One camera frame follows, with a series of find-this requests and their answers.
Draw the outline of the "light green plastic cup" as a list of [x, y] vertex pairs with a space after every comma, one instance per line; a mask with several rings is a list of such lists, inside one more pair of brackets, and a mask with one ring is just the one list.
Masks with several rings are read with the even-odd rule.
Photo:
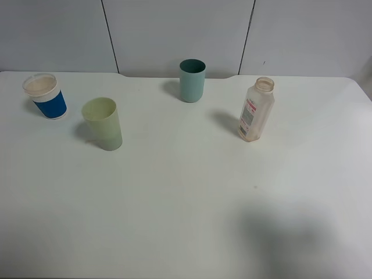
[[102, 149], [114, 151], [121, 147], [123, 139], [114, 100], [107, 97], [92, 99], [82, 107], [81, 113]]

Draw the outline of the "clear cup with blue sleeve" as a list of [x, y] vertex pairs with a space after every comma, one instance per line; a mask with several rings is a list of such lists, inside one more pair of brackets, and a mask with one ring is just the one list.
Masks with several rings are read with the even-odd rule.
[[23, 91], [48, 119], [59, 119], [67, 113], [67, 105], [53, 74], [38, 73], [27, 78]]

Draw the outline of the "teal plastic cup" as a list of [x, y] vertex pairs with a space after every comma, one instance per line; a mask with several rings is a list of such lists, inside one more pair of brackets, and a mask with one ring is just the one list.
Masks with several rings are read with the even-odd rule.
[[198, 59], [186, 59], [180, 63], [180, 96], [188, 103], [198, 102], [205, 83], [206, 65]]

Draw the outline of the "clear plastic drink bottle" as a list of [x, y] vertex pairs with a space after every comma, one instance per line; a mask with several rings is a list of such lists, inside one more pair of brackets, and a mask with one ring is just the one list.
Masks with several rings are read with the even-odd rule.
[[275, 102], [273, 92], [274, 81], [268, 77], [259, 77], [248, 88], [238, 126], [238, 133], [244, 141], [260, 138]]

